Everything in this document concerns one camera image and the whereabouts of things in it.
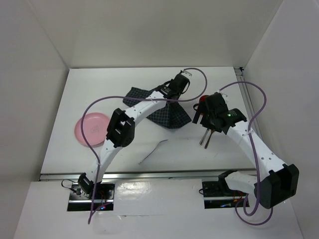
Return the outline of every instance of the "purple cable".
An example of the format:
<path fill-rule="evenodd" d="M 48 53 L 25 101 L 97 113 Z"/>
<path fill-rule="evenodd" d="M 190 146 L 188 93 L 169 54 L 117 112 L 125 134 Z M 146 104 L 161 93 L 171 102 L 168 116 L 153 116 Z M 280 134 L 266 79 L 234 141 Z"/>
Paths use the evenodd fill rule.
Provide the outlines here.
<path fill-rule="evenodd" d="M 188 99 L 188 100 L 172 100 L 172 99 L 157 99 L 157 101 L 168 101 L 168 102 L 190 102 L 190 101 L 193 101 L 193 100 L 196 100 L 198 99 L 199 97 L 201 97 L 204 92 L 206 91 L 206 88 L 207 88 L 207 84 L 208 84 L 208 81 L 207 81 L 207 77 L 205 75 L 205 73 L 198 69 L 198 68 L 195 68 L 195 67 L 189 67 L 189 68 L 185 68 L 184 71 L 187 71 L 187 70 L 196 70 L 196 71 L 199 71 L 205 78 L 205 87 L 204 87 L 204 90 L 196 97 L 194 98 L 191 98 L 191 99 Z M 152 101 L 151 99 L 139 99 L 139 98 L 132 98 L 132 97 L 124 97 L 124 96 L 106 96 L 106 97 L 103 97 L 103 98 L 99 98 L 97 99 L 96 101 L 92 102 L 88 108 L 86 108 L 86 110 L 84 111 L 83 113 L 83 116 L 82 116 L 82 119 L 81 119 L 81 133 L 82 133 L 82 136 L 83 136 L 83 139 L 85 141 L 85 143 L 88 145 L 88 147 L 90 148 L 90 150 L 94 153 L 97 161 L 98 161 L 98 167 L 97 167 L 97 173 L 96 173 L 96 177 L 95 177 L 95 181 L 94 181 L 94 187 L 93 187 L 93 195 L 92 195 L 92 202 L 91 202 L 91 210 L 90 210 L 90 217 L 89 217 L 89 220 L 88 220 L 88 224 L 91 223 L 91 219 L 92 219 L 92 216 L 94 215 L 94 213 L 98 210 L 98 208 L 96 208 L 95 210 L 93 210 L 94 208 L 94 197 L 95 197 L 95 192 L 96 192 L 96 184 L 97 184 L 97 180 L 98 180 L 98 175 L 99 175 L 99 171 L 100 171 L 100 157 L 98 156 L 98 154 L 96 153 L 96 151 L 94 150 L 94 148 L 90 145 L 90 143 L 88 142 L 88 140 L 86 139 L 85 137 L 85 134 L 84 134 L 84 130 L 83 130 L 83 122 L 84 122 L 84 117 L 86 115 L 86 113 L 88 112 L 88 110 L 96 103 L 100 102 L 100 101 L 103 101 L 103 100 L 107 100 L 107 99 L 114 99 L 114 98 L 117 98 L 117 99 L 126 99 L 126 100 L 135 100 L 135 101 Z"/>
<path fill-rule="evenodd" d="M 238 81 L 238 82 L 233 82 L 233 83 L 230 83 L 224 87 L 222 87 L 220 89 L 220 91 L 224 90 L 225 88 L 229 87 L 229 86 L 232 86 L 232 85 L 235 85 L 235 84 L 248 84 L 248 85 L 252 85 L 254 87 L 256 87 L 264 96 L 264 103 L 263 105 L 261 106 L 261 108 L 257 111 L 257 113 L 252 116 L 252 118 L 250 119 L 249 123 L 248 123 L 248 132 L 250 131 L 251 129 L 251 125 L 253 123 L 253 121 L 255 120 L 255 118 L 261 113 L 261 111 L 265 108 L 266 106 L 266 103 L 267 103 L 267 97 L 266 97 L 266 93 L 263 91 L 263 89 L 261 89 L 259 86 L 257 86 L 256 84 L 252 83 L 252 82 L 247 82 L 247 81 Z M 247 216 L 252 216 L 256 213 L 257 209 L 258 209 L 258 206 L 259 206 L 259 202 L 260 202 L 260 170 L 259 170 L 259 162 L 258 162 L 258 156 L 257 156 L 257 151 L 256 151 L 256 147 L 255 147 L 255 143 L 254 143 L 254 140 L 253 140 L 253 137 L 251 135 L 251 133 L 248 134 L 249 135 L 249 139 L 250 139 L 250 143 L 251 143 L 251 146 L 252 146 L 252 149 L 253 149 L 253 153 L 254 153 L 254 158 L 255 158 L 255 164 L 256 164 L 256 172 L 257 172 L 257 196 L 256 196 L 256 204 L 255 204 L 255 207 L 253 209 L 252 212 L 248 213 L 247 210 L 246 210 L 246 203 L 247 203 L 247 200 L 248 200 L 248 194 L 246 195 L 245 199 L 244 199 L 244 206 L 243 206 L 243 209 L 244 209 L 244 213 L 245 215 Z M 250 223 L 246 220 L 244 220 L 238 213 L 238 210 L 237 210 L 237 207 L 239 205 L 239 202 L 236 204 L 235 206 L 235 211 L 236 211 L 236 214 L 237 216 L 245 223 L 249 224 L 249 225 L 253 225 L 253 226 L 260 226 L 260 225 L 263 225 L 265 224 L 266 222 L 268 222 L 273 214 L 273 208 L 271 208 L 271 212 L 270 212 L 270 215 L 269 217 L 264 221 L 264 222 L 261 222 L 261 223 L 257 223 L 257 224 L 253 224 L 253 223 Z"/>

